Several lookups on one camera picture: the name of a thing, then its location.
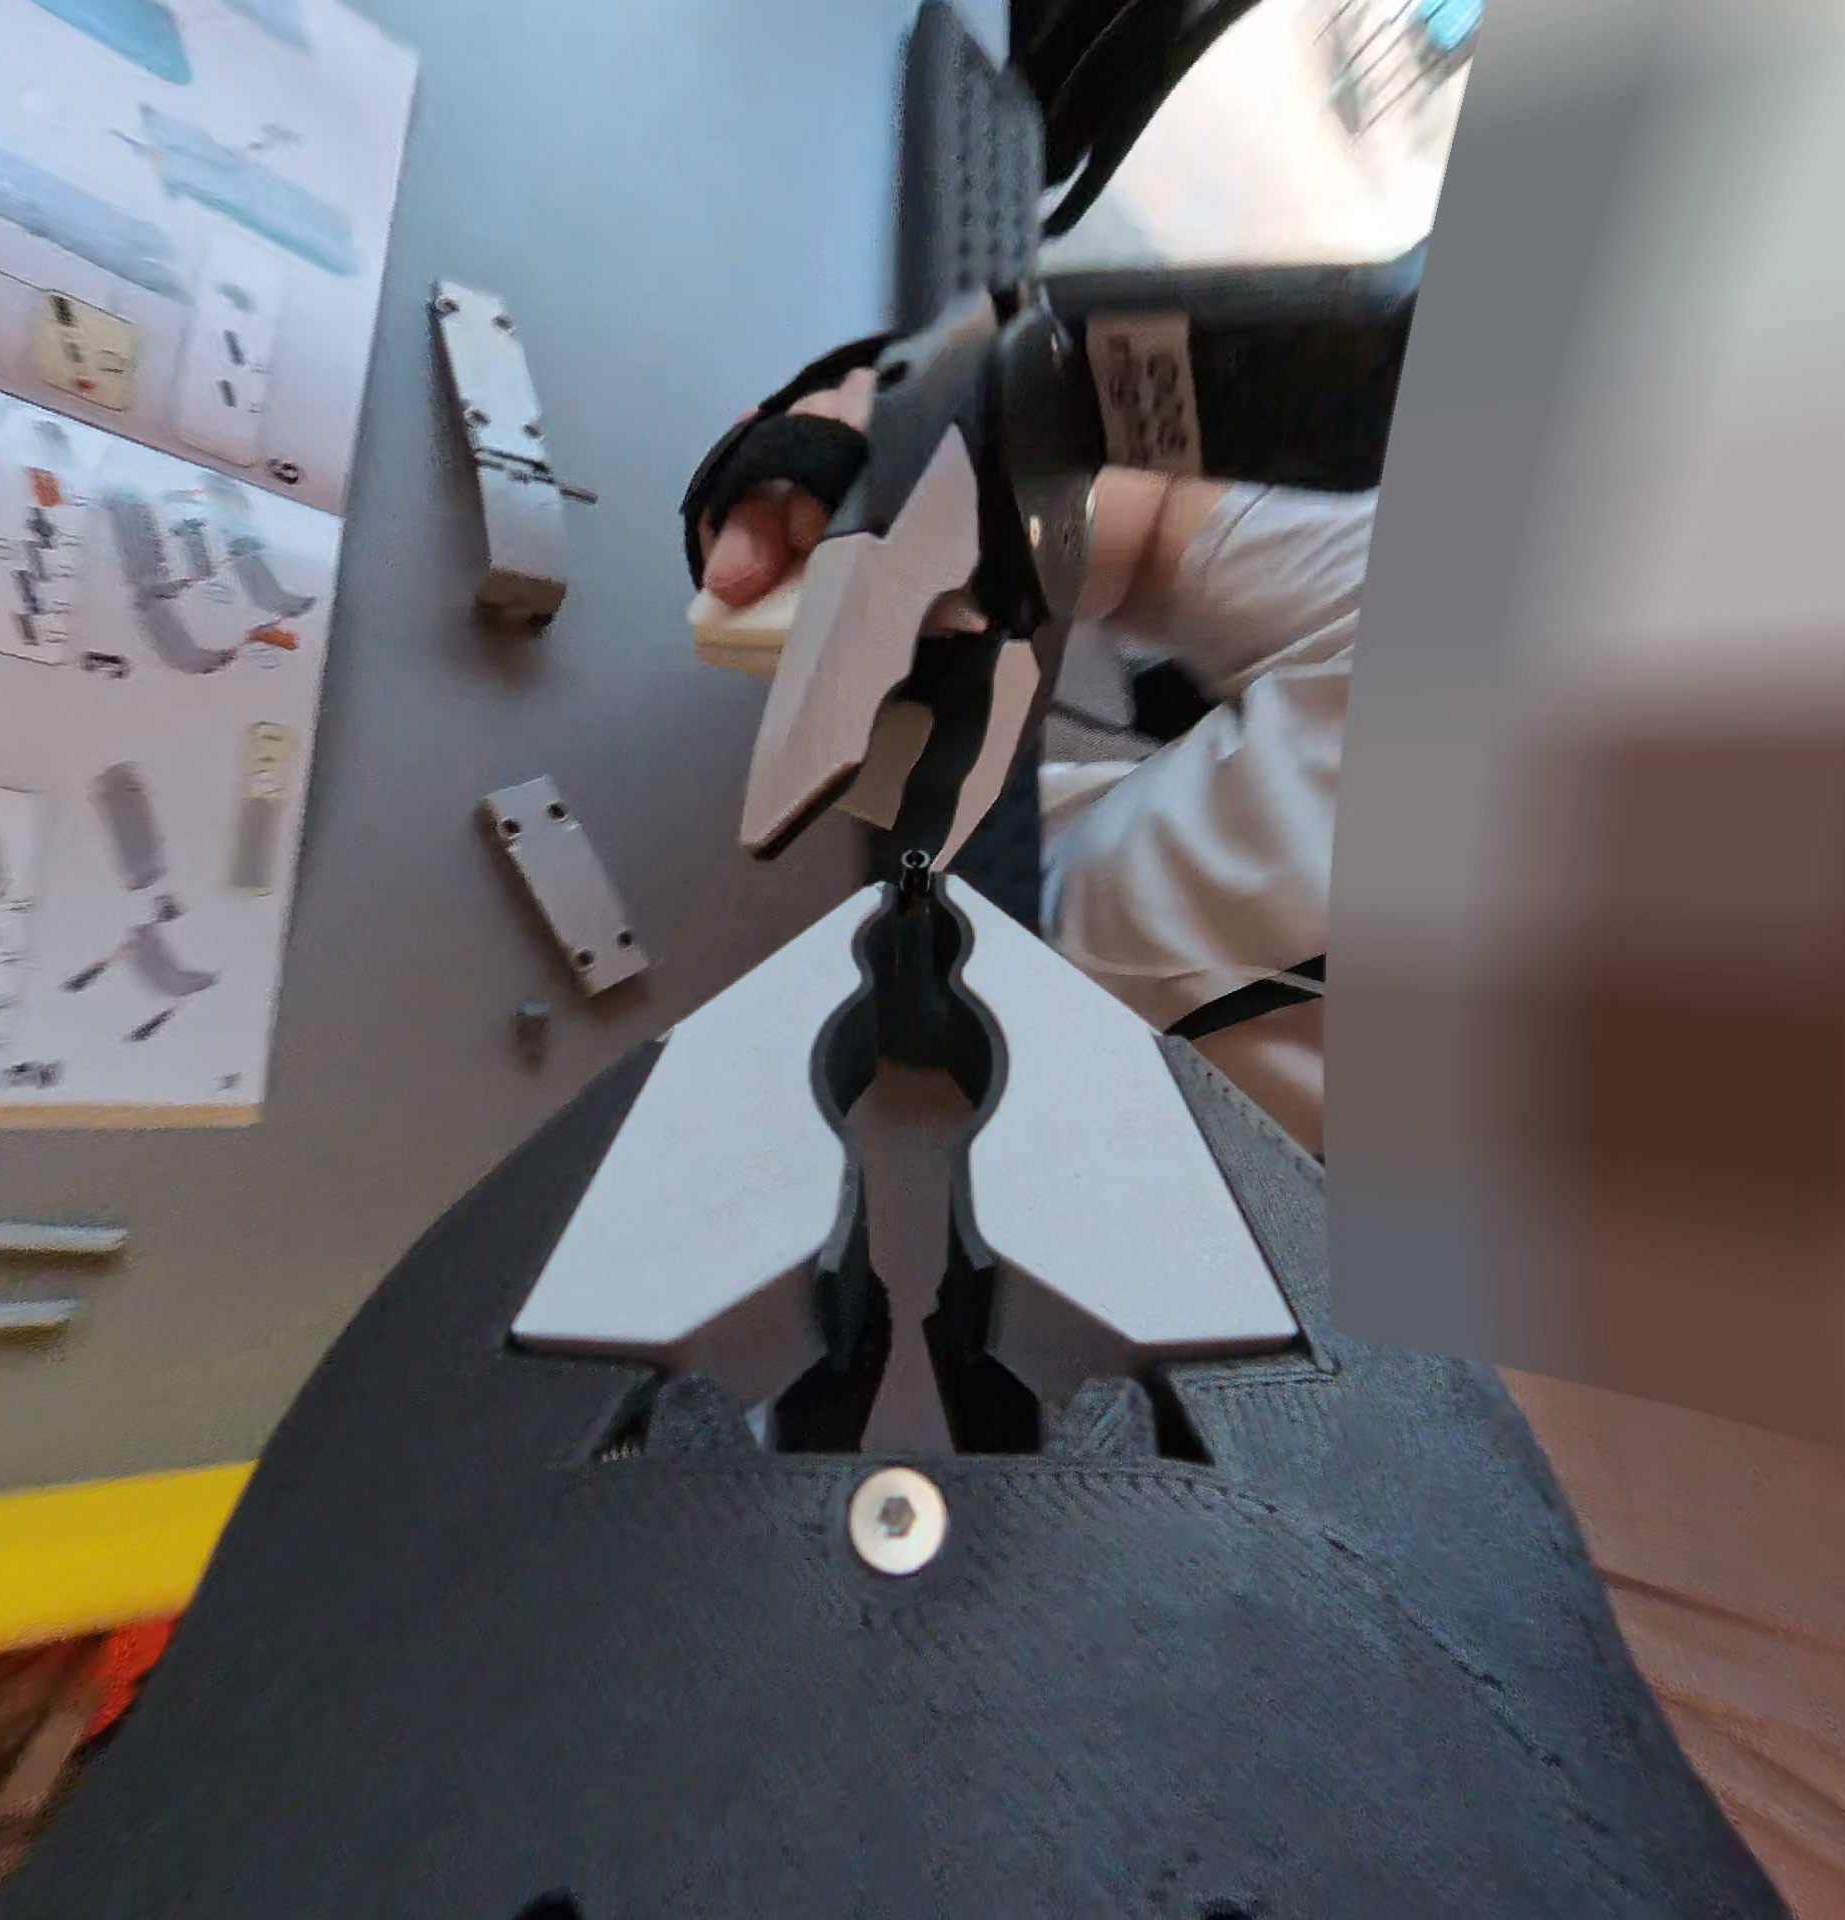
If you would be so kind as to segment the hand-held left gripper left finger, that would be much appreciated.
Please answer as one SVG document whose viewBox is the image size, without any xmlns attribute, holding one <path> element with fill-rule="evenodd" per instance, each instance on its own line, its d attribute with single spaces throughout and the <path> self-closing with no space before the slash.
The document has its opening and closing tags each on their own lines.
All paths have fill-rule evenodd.
<svg viewBox="0 0 1845 1920">
<path fill-rule="evenodd" d="M 877 1076 L 868 885 L 663 1037 L 510 1325 L 533 1355 L 715 1380 L 851 1450 L 892 1352 L 849 1117 Z"/>
</svg>

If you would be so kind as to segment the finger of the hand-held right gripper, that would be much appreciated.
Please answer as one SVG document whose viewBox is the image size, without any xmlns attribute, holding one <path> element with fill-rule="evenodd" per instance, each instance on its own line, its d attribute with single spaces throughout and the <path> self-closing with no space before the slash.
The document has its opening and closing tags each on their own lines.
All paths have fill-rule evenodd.
<svg viewBox="0 0 1845 1920">
<path fill-rule="evenodd" d="M 778 857 L 832 808 L 899 851 L 953 859 L 1001 798 L 1001 630 L 975 613 L 979 483 L 951 425 L 890 512 L 873 447 L 839 527 L 784 582 L 735 608 L 690 605 L 701 661 L 770 675 L 739 842 Z"/>
<path fill-rule="evenodd" d="M 941 635 L 917 643 L 909 677 L 879 708 L 839 808 L 896 855 L 947 870 L 1001 802 L 1043 703 L 1030 640 Z"/>
</svg>

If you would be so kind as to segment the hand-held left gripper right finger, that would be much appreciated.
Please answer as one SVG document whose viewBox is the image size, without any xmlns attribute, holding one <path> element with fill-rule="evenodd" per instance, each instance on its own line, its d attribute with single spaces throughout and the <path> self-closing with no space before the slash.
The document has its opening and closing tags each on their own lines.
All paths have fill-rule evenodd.
<svg viewBox="0 0 1845 1920">
<path fill-rule="evenodd" d="M 1301 1321 L 1161 1037 L 958 876 L 933 1065 L 967 1103 L 924 1323 L 958 1453 L 1039 1453 L 1096 1380 L 1301 1355 Z"/>
</svg>

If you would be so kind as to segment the black connector pin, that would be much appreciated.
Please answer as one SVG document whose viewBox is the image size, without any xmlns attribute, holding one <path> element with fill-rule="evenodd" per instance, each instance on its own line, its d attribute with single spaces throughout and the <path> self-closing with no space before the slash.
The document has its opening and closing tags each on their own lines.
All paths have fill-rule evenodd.
<svg viewBox="0 0 1845 1920">
<path fill-rule="evenodd" d="M 909 1069 L 947 1069 L 949 1014 L 937 964 L 935 859 L 925 849 L 900 855 L 890 935 L 886 1055 Z"/>
</svg>

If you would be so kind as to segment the grey rectangular panel piece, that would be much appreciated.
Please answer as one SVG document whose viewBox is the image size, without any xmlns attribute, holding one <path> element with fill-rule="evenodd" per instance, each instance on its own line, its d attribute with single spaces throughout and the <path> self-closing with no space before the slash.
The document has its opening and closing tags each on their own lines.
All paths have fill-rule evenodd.
<svg viewBox="0 0 1845 1920">
<path fill-rule="evenodd" d="M 621 894 L 555 781 L 491 790 L 479 814 L 585 996 L 646 975 Z"/>
</svg>

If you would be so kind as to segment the grey assembled beam piece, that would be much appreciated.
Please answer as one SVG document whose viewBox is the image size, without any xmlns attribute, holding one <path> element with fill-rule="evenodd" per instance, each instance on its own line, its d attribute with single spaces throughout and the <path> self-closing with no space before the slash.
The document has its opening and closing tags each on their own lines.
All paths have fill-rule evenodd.
<svg viewBox="0 0 1845 1920">
<path fill-rule="evenodd" d="M 503 297 L 438 278 L 429 307 L 479 477 L 487 546 L 479 611 L 509 630 L 542 632 L 571 594 L 569 505 L 594 496 L 555 469 L 525 343 Z"/>
</svg>

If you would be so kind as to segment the yellow storage bin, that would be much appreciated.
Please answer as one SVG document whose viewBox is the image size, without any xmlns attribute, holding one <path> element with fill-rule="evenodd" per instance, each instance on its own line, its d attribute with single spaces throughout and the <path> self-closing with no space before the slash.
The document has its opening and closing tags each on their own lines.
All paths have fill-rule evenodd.
<svg viewBox="0 0 1845 1920">
<path fill-rule="evenodd" d="M 246 1461 L 3 1493 L 0 1651 L 183 1620 L 254 1473 Z"/>
</svg>

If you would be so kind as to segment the building pieces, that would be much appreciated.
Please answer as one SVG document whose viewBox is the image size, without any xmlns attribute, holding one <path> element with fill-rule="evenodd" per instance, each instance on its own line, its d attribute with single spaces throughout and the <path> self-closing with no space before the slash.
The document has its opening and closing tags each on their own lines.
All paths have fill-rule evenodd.
<svg viewBox="0 0 1845 1920">
<path fill-rule="evenodd" d="M 0 1886 L 92 1751 L 133 1710 L 179 1617 L 0 1651 Z"/>
</svg>

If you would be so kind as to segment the person's right forearm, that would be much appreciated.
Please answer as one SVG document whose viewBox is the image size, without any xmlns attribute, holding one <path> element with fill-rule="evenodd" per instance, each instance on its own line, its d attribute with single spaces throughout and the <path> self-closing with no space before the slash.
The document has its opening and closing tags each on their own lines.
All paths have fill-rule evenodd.
<svg viewBox="0 0 1845 1920">
<path fill-rule="evenodd" d="M 1379 488 L 1104 467 L 1089 496 L 1078 619 L 1159 649 L 1207 696 L 1238 701 L 1264 673 L 1352 647 Z"/>
</svg>

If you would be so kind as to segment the grey desk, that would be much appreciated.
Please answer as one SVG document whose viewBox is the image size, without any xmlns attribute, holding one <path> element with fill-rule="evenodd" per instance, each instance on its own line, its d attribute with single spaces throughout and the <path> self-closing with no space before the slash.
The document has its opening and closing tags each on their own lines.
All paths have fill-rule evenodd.
<svg viewBox="0 0 1845 1920">
<path fill-rule="evenodd" d="M 0 1342 L 0 1493 L 262 1450 L 434 1220 L 859 880 L 849 818 L 737 847 L 766 688 L 695 661 L 677 501 L 720 432 L 886 324 L 914 5 L 364 5 L 420 58 L 263 1117 L 0 1133 L 0 1221 L 129 1231 Z M 542 637 L 475 623 L 427 315 L 506 297 L 571 511 Z M 648 956 L 585 996 L 479 814 L 550 777 Z M 525 1055 L 510 1018 L 554 1008 Z"/>
</svg>

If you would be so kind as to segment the person's right hand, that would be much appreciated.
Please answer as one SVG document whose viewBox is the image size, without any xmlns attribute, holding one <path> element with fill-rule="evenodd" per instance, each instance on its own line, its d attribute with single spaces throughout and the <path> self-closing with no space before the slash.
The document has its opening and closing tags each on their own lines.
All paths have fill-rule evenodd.
<svg viewBox="0 0 1845 1920">
<path fill-rule="evenodd" d="M 875 366 L 853 369 L 827 391 L 799 396 L 791 417 L 836 421 L 864 432 L 877 393 Z M 733 608 L 764 601 L 823 541 L 832 507 L 788 481 L 767 481 L 735 501 L 720 525 L 698 523 L 701 587 Z"/>
</svg>

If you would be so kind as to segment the black office chair back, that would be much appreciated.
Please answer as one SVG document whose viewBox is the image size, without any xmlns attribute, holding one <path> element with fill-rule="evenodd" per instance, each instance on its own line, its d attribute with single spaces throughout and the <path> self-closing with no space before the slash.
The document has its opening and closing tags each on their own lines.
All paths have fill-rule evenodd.
<svg viewBox="0 0 1845 1920">
<path fill-rule="evenodd" d="M 1045 241 L 1102 198 L 1149 123 L 1253 2 L 1009 2 L 1008 60 L 1045 128 Z"/>
</svg>

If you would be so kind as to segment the open instruction booklet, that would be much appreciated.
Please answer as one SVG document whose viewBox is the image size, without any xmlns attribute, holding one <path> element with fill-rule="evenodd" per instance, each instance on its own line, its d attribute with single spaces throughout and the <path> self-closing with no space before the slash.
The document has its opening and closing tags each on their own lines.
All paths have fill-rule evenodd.
<svg viewBox="0 0 1845 1920">
<path fill-rule="evenodd" d="M 0 2 L 0 1130 L 262 1115 L 416 79 Z"/>
</svg>

